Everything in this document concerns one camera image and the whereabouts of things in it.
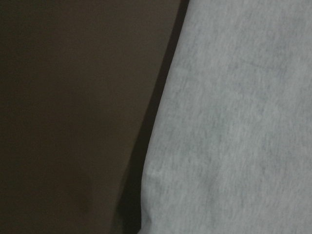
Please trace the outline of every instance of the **cloth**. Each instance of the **cloth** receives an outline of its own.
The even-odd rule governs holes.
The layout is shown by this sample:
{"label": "cloth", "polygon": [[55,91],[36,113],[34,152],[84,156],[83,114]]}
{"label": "cloth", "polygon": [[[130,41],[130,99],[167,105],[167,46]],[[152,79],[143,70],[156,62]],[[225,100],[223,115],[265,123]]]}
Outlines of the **cloth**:
{"label": "cloth", "polygon": [[191,0],[140,234],[312,232],[312,1]]}

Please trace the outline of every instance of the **fabric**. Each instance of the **fabric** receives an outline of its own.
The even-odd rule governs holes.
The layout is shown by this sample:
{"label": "fabric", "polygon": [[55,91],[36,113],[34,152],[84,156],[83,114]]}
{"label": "fabric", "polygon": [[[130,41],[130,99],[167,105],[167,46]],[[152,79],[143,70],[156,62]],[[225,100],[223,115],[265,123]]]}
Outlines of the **fabric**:
{"label": "fabric", "polygon": [[191,0],[140,234],[312,232],[312,1]]}

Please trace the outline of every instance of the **brown background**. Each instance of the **brown background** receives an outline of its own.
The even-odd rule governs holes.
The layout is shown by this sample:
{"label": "brown background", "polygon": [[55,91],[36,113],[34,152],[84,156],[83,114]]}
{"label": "brown background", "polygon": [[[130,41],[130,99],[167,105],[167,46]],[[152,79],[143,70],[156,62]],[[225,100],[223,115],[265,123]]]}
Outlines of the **brown background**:
{"label": "brown background", "polygon": [[0,233],[138,231],[142,165],[186,8],[0,2]]}

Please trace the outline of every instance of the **gray fabric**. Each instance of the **gray fabric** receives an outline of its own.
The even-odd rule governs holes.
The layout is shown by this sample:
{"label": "gray fabric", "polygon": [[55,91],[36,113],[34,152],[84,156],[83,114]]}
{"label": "gray fabric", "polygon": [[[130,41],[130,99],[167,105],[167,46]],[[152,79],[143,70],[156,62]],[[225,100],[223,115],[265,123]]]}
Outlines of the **gray fabric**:
{"label": "gray fabric", "polygon": [[312,1],[191,0],[140,234],[312,233]]}

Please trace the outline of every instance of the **heathered gray fabric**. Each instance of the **heathered gray fabric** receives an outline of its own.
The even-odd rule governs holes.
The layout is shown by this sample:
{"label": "heathered gray fabric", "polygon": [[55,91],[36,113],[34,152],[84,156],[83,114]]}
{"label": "heathered gray fabric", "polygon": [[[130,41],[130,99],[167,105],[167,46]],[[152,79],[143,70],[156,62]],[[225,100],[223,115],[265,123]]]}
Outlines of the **heathered gray fabric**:
{"label": "heathered gray fabric", "polygon": [[312,1],[191,0],[140,234],[312,233]]}

